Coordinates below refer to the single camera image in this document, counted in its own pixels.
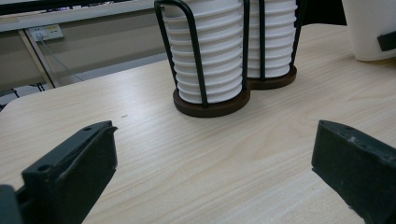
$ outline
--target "wall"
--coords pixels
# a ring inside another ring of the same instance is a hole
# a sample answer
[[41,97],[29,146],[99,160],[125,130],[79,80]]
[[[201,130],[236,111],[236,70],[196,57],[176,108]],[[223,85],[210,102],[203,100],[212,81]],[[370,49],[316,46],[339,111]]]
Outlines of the wall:
[[[64,38],[47,40],[51,51],[73,73],[82,73],[118,63],[165,53],[153,9],[60,24]],[[69,76],[41,44],[55,76]]]
[[0,91],[44,81],[18,31],[0,33]]

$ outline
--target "wire stand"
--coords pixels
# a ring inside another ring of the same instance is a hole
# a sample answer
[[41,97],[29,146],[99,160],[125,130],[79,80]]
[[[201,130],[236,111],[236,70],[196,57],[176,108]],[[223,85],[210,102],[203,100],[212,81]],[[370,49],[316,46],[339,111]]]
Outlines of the wire stand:
[[[250,91],[252,90],[271,90],[277,89],[292,83],[297,74],[297,68],[294,66],[294,59],[300,37],[301,27],[303,24],[304,10],[306,0],[297,0],[298,10],[296,12],[297,20],[295,22],[296,33],[293,43],[293,52],[291,54],[290,70],[282,77],[267,78],[265,77],[265,8],[264,0],[259,0],[260,3],[260,60],[261,60],[261,77],[248,78],[248,33],[249,33],[249,14],[250,2],[243,0],[244,3],[244,29],[243,29],[243,52],[242,52],[242,90],[233,99],[225,102],[210,104],[207,101],[204,69],[202,66],[201,51],[198,42],[198,34],[195,26],[195,18],[192,14],[190,7],[182,0],[155,0],[154,9],[160,25],[163,43],[165,46],[167,58],[171,67],[173,79],[175,81],[176,89],[173,92],[174,104],[180,112],[197,117],[197,118],[215,118],[232,114],[233,112],[244,107],[250,99]],[[179,7],[186,15],[187,23],[189,25],[191,44],[194,54],[195,66],[198,76],[198,83],[201,93],[201,104],[191,104],[179,95],[177,87],[177,72],[175,71],[175,64],[172,61],[173,53],[169,43],[168,34],[163,21],[162,6]]]
[[[161,6],[168,5],[179,7],[183,10],[186,15],[187,23],[190,29],[192,50],[195,58],[195,65],[198,75],[198,82],[201,92],[202,103],[201,104],[191,104],[182,100],[178,94],[177,79],[175,64],[172,61],[173,54],[171,52],[171,47],[169,44],[169,38],[166,32],[165,24],[163,21],[163,13]],[[214,118],[232,114],[233,112],[244,107],[250,98],[250,92],[248,90],[248,25],[249,25],[249,11],[250,3],[249,0],[244,0],[244,30],[243,30],[243,59],[242,59],[242,90],[233,99],[209,104],[207,101],[206,87],[205,87],[205,76],[204,69],[202,66],[201,51],[198,42],[198,35],[195,26],[195,18],[193,17],[190,7],[181,0],[156,0],[154,2],[154,9],[157,15],[157,20],[160,25],[161,34],[163,36],[163,43],[165,45],[166,54],[168,61],[172,70],[173,78],[175,81],[176,89],[173,93],[174,103],[176,108],[187,115],[198,117],[198,118]]]
[[260,78],[248,78],[247,85],[251,90],[273,90],[288,86],[296,79],[297,68],[294,66],[295,56],[300,39],[301,27],[303,26],[306,0],[296,0],[297,20],[294,23],[296,33],[294,35],[293,52],[291,54],[290,70],[281,77],[265,76],[265,6],[264,0],[259,0],[260,6]]

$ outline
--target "electrical outlet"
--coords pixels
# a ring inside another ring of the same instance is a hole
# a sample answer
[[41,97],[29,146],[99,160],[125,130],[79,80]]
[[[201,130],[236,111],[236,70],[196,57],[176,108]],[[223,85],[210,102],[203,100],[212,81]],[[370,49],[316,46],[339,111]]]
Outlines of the electrical outlet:
[[40,41],[40,39],[38,38],[39,36],[41,36],[43,40],[49,39],[47,30],[43,26],[29,28],[29,32],[32,35],[34,41]]
[[47,26],[37,26],[29,28],[29,32],[33,37],[34,41],[40,41],[40,37],[43,40],[56,39],[64,37],[59,24],[47,25]]

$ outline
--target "light wooden table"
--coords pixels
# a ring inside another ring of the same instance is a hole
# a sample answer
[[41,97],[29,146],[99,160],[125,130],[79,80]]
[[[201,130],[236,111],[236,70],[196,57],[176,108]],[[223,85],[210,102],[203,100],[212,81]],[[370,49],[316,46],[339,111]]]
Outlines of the light wooden table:
[[119,168],[85,223],[363,223],[311,171],[314,140],[327,119],[396,146],[396,60],[358,62],[346,27],[308,25],[296,66],[215,119],[175,109],[167,61],[22,97],[0,113],[0,183],[110,119]]

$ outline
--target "screw hole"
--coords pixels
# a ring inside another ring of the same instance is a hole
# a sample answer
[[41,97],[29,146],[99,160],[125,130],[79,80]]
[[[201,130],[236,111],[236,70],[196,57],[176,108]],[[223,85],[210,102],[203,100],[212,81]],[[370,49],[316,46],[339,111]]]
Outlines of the screw hole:
[[42,165],[40,167],[38,167],[38,171],[39,172],[44,172],[44,171],[48,171],[50,169],[50,165]]

